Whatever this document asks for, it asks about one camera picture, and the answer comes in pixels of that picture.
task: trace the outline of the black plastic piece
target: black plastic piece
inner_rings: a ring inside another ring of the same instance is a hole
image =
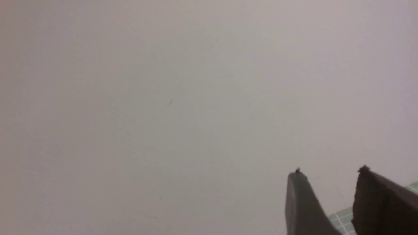
[[[359,172],[352,220],[356,233],[418,234],[418,196],[367,166]]]
[[[325,215],[308,178],[299,168],[288,176],[285,217],[288,235],[341,235]]]

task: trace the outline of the gray background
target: gray background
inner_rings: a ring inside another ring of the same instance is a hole
[[[285,234],[418,179],[415,1],[0,0],[2,234]]]

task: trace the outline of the white wall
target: white wall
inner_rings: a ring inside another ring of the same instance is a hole
[[[418,180],[413,1],[0,1],[2,234],[285,234]]]

